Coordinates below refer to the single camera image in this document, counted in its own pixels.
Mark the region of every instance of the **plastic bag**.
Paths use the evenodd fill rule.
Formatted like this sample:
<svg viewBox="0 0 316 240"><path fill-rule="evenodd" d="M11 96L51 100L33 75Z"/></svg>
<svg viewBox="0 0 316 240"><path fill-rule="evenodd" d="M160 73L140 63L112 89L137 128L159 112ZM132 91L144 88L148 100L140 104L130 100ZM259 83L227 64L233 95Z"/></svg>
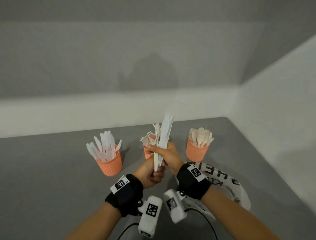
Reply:
<svg viewBox="0 0 316 240"><path fill-rule="evenodd" d="M207 178L212 182L212 187L216 187L219 191L222 191L228 198L238 203L246 210L250 210L251 203L248 195L241 184L234 178L230 177L226 173L216 169L215 167L201 162L186 162L194 164ZM199 200L186 197L182 200L185 208L194 208L206 214L213 219L215 217L210 213L207 207Z"/></svg>

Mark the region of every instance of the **wrist strap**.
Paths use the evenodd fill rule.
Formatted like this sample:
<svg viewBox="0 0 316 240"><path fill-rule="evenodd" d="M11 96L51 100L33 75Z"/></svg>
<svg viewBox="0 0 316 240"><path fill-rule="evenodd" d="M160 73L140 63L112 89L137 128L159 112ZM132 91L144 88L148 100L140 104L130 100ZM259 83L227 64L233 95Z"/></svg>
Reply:
<svg viewBox="0 0 316 240"><path fill-rule="evenodd" d="M138 215L138 201L143 197L144 187L140 180L132 174L120 178L111 188L105 201L117 208L122 217L128 214Z"/></svg>
<svg viewBox="0 0 316 240"><path fill-rule="evenodd" d="M195 166L188 163L184 164L178 174L179 186L177 191L184 192L185 195L201 200L212 183Z"/></svg>

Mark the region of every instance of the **utensil holder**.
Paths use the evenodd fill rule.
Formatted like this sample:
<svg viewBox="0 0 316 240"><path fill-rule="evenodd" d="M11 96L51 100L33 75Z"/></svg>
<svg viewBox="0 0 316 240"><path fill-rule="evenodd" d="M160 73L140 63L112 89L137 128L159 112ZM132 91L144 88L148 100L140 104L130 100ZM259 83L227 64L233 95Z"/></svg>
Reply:
<svg viewBox="0 0 316 240"><path fill-rule="evenodd" d="M122 169L122 159L121 159L121 154L118 151L115 152L115 158L113 158L110 161L107 162L100 162L99 160L96 160L97 164L101 168L102 172L106 176L113 176L117 174L121 169Z"/></svg>
<svg viewBox="0 0 316 240"><path fill-rule="evenodd" d="M144 154L145 154L145 159L147 160L148 158L150 158L150 156L153 154L153 153L150 153L150 154L146 154L146 146L145 145L143 145L144 146Z"/></svg>
<svg viewBox="0 0 316 240"><path fill-rule="evenodd" d="M192 162L200 162L203 160L205 153L207 149L209 149L209 146L198 148L193 146L190 139L188 138L188 144L186 145L186 156L188 159L190 159Z"/></svg>

